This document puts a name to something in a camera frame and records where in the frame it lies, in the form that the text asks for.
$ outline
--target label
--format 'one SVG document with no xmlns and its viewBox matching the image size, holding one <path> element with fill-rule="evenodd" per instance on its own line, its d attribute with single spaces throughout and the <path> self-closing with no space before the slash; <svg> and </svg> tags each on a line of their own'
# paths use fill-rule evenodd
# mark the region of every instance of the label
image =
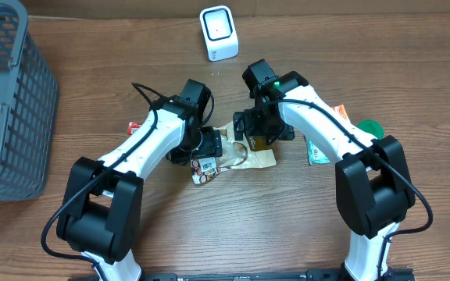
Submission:
<svg viewBox="0 0 450 281">
<path fill-rule="evenodd" d="M 313 151 L 313 157 L 312 157 L 313 160 L 316 160 L 316 161 L 320 160 L 319 148 L 315 147 L 312 151 Z"/>
<path fill-rule="evenodd" d="M 265 137 L 246 137 L 251 151 L 264 151 L 270 149 L 265 144 Z"/>
<path fill-rule="evenodd" d="M 209 171 L 210 169 L 216 168 L 216 161 L 214 157 L 199 159 L 199 163 L 201 164 L 202 172 L 206 172 Z"/>
</svg>

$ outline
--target wire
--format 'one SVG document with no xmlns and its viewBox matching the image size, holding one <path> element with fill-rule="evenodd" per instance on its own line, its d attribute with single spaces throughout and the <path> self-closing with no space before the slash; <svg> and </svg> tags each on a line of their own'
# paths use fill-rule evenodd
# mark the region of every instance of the wire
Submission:
<svg viewBox="0 0 450 281">
<path fill-rule="evenodd" d="M 131 83 L 131 85 L 133 85 L 133 87 L 134 87 L 135 89 L 137 89 L 137 91 L 138 91 L 141 95 L 143 95 L 143 96 L 145 96 L 145 93 L 143 93 L 143 92 L 140 90 L 140 88 L 144 88 L 145 90 L 151 91 L 152 93 L 157 94 L 160 98 L 170 99 L 170 98 L 168 98 L 167 96 L 165 96 L 164 94 L 160 94 L 158 91 L 156 91 L 156 90 L 154 90 L 154 89 L 152 89 L 152 88 L 150 88 L 150 87 L 147 87 L 147 86 L 145 86 L 145 85 L 142 85 L 142 84 L 139 84 L 139 83 L 135 83 L 135 82 Z"/>
<path fill-rule="evenodd" d="M 382 166 L 384 166 L 385 169 L 387 169 L 388 171 L 390 171 L 393 174 L 395 174 L 402 182 L 404 182 L 405 185 L 407 185 L 407 187 L 420 199 L 421 203 L 423 203 L 425 209 L 427 210 L 428 220 L 427 220 L 427 223 L 425 223 L 423 226 L 417 227 L 417 228 L 413 228 L 413 229 L 397 230 L 397 231 L 389 233 L 389 234 L 387 234 L 386 236 L 383 237 L 383 243 L 381 244 L 380 257 L 378 258 L 378 265 L 377 265 L 377 273 L 378 273 L 377 281 L 381 281 L 382 280 L 382 277 L 381 277 L 381 264 L 382 264 L 383 259 L 384 259 L 384 252 L 385 252 L 385 249 L 387 247 L 387 243 L 390 242 L 390 239 L 392 237 L 397 236 L 397 235 L 419 233 L 419 232 L 427 230 L 432 225 L 432 223 L 434 222 L 434 213 L 433 213 L 433 211 L 431 209 L 430 204 L 428 204 L 427 199 L 421 194 L 421 192 L 419 190 L 417 190 L 413 186 L 413 184 L 410 183 L 403 175 L 401 175 L 399 172 L 397 172 L 397 170 L 395 170 L 392 166 L 390 166 L 390 164 L 388 164 L 386 161 L 384 161 L 379 155 L 374 153 L 370 148 L 368 148 L 366 145 L 364 145 L 359 140 L 357 140 L 357 138 L 353 134 L 348 132 L 348 130 L 346 130 L 329 112 L 327 112 L 325 109 L 319 107 L 315 103 L 309 102 L 309 101 L 299 101 L 299 100 L 294 100 L 294 99 L 282 99 L 282 100 L 277 100 L 277 101 L 268 101 L 268 102 L 263 103 L 261 106 L 276 105 L 276 104 L 279 104 L 281 102 L 294 103 L 294 104 L 299 104 L 299 105 L 308 105 L 310 108 L 314 108 L 317 111 L 323 113 L 332 123 L 334 123 L 334 125 L 336 127 L 338 127 L 338 129 L 340 129 L 341 132 L 343 132 L 348 137 L 348 139 L 350 141 L 355 142 L 355 144 L 360 146 L 364 151 L 367 151 Z"/>
<path fill-rule="evenodd" d="M 244 121 L 244 115 L 245 115 L 245 114 L 242 113 L 241 116 L 239 116 L 239 118 L 237 118 L 237 120 L 235 120 L 235 123 L 234 123 L 234 130 L 237 131 L 237 133 L 245 133 L 245 132 L 246 132 L 246 128 L 245 128 L 245 124 L 244 124 L 244 123 L 242 124 L 242 130 L 238 130 L 239 123 L 240 123 L 241 121 Z"/>
<path fill-rule="evenodd" d="M 202 121 L 201 128 L 209 121 L 209 119 L 211 118 L 211 115 L 213 113 L 213 110 L 215 109 L 215 97 L 213 97 L 213 94 L 211 94 L 211 93 L 209 93 L 209 96 L 211 98 L 211 110 L 209 111 L 206 118 Z"/>
<path fill-rule="evenodd" d="M 82 194 L 90 192 L 97 185 L 97 183 L 99 183 L 105 176 L 107 176 L 110 172 L 112 172 L 114 170 L 114 168 L 116 168 L 116 166 L 118 166 L 121 162 L 126 160 L 126 158 L 131 153 L 133 153 L 133 151 L 135 151 L 138 147 L 140 147 L 140 145 L 143 144 L 143 142 L 145 140 L 147 140 L 147 138 L 155 130 L 157 122 L 158 122 L 157 110 L 154 108 L 150 98 L 140 89 L 140 87 L 143 87 L 144 89 L 147 89 L 162 98 L 167 98 L 167 97 L 157 93 L 156 91 L 154 91 L 151 88 L 146 87 L 144 85 L 141 85 L 138 83 L 132 83 L 132 85 L 147 101 L 147 103 L 149 105 L 149 109 L 151 109 L 154 112 L 154 122 L 152 123 L 151 127 L 148 129 L 147 133 L 136 144 L 134 144 L 128 151 L 126 151 L 126 153 L 123 153 L 121 155 L 121 157 L 119 157 L 119 159 L 117 159 L 112 165 L 110 165 L 109 167 L 107 167 L 107 169 L 105 169 L 100 174 L 98 174 L 93 180 L 89 181 L 83 188 L 81 188 L 79 191 L 77 191 L 77 193 L 75 193 L 66 203 L 64 203 L 55 212 L 55 214 L 53 214 L 53 216 L 48 220 L 48 222 L 46 223 L 46 225 L 43 229 L 43 232 L 41 233 L 41 246 L 43 247 L 43 250 L 45 250 L 46 253 L 48 253 L 49 255 L 51 255 L 53 257 L 57 257 L 57 258 L 89 261 L 93 265 L 93 267 L 95 267 L 97 269 L 98 274 L 100 275 L 100 278 L 102 279 L 102 281 L 108 281 L 108 280 L 105 277 L 105 273 L 103 272 L 102 267 L 96 260 L 94 260 L 93 258 L 78 255 L 78 254 L 63 254 L 63 253 L 55 252 L 48 247 L 48 245 L 46 243 L 46 237 L 48 236 L 48 232 L 49 232 L 50 228 L 52 227 L 53 223 L 55 222 L 55 220 L 57 220 L 57 218 L 67 209 L 67 207 L 69 207 L 72 204 L 72 202 L 74 202 Z"/>
<path fill-rule="evenodd" d="M 272 140 L 269 140 L 269 137 L 266 137 L 265 144 L 268 146 L 272 145 L 275 141 L 277 141 L 279 139 L 280 136 L 282 136 L 282 133 L 284 132 L 284 130 L 286 130 L 286 123 L 282 124 L 282 129 L 280 130 L 280 133 L 276 137 L 274 137 Z"/>
</svg>

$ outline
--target food package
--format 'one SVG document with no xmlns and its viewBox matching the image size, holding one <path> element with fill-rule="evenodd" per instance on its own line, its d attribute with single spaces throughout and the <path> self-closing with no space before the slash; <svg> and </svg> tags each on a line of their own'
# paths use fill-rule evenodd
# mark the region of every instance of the food package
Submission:
<svg viewBox="0 0 450 281">
<path fill-rule="evenodd" d="M 264 137 L 243 137 L 243 140 L 235 140 L 233 122 L 215 130 L 220 131 L 223 155 L 191 161 L 192 179 L 195 184 L 208 183 L 219 174 L 232 169 L 276 165 L 273 151 L 266 146 Z"/>
</svg>

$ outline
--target basket handle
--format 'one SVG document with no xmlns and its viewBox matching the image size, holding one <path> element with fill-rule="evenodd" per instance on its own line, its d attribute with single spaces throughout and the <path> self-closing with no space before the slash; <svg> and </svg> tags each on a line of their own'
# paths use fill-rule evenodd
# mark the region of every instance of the basket handle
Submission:
<svg viewBox="0 0 450 281">
<path fill-rule="evenodd" d="M 18 0 L 0 0 L 0 12 L 1 8 L 8 12 L 15 13 L 16 17 L 19 19 L 15 41 L 13 42 L 12 56 L 8 61 L 8 67 L 12 69 L 20 64 L 20 56 L 22 55 L 23 43 L 25 42 L 25 37 L 27 35 L 29 18 L 27 10 L 25 10 L 25 7 Z"/>
<path fill-rule="evenodd" d="M 5 0 L 5 4 L 10 5 L 15 10 L 19 19 L 15 41 L 13 43 L 12 57 L 8 62 L 9 68 L 11 69 L 20 65 L 20 57 L 22 56 L 23 43 L 25 42 L 25 37 L 27 35 L 27 25 L 29 23 L 29 17 L 27 15 L 27 10 L 25 10 L 25 7 L 19 1 Z"/>
</svg>

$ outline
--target plastic crate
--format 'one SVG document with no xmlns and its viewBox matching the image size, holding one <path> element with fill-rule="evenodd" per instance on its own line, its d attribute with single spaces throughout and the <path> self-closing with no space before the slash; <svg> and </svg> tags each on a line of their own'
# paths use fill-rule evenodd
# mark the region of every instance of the plastic crate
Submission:
<svg viewBox="0 0 450 281">
<path fill-rule="evenodd" d="M 0 200 L 45 188 L 59 90 L 18 1 L 0 0 Z"/>
</svg>

